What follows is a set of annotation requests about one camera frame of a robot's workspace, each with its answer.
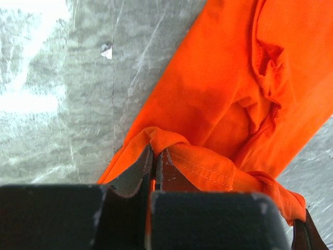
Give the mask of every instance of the metallic surface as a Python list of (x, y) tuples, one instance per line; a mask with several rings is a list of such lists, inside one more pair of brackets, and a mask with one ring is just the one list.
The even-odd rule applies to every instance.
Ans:
[[(205, 1), (44, 2), (0, 1), (0, 184), (94, 183)], [(305, 196), (327, 243), (332, 126), (278, 178)]]

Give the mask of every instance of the orange fabric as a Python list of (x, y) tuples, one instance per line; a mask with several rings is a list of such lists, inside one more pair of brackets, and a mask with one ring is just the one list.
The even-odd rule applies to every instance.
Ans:
[(203, 191), (304, 198), (275, 178), (333, 113), (331, 0), (208, 0), (99, 183), (150, 143)]

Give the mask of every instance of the orange cloth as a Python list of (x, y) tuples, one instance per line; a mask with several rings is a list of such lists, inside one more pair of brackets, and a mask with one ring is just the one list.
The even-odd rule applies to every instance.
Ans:
[(208, 0), (98, 182), (150, 143), (200, 190), (262, 192), (305, 221), (304, 198), (275, 178), (333, 113), (332, 10)]

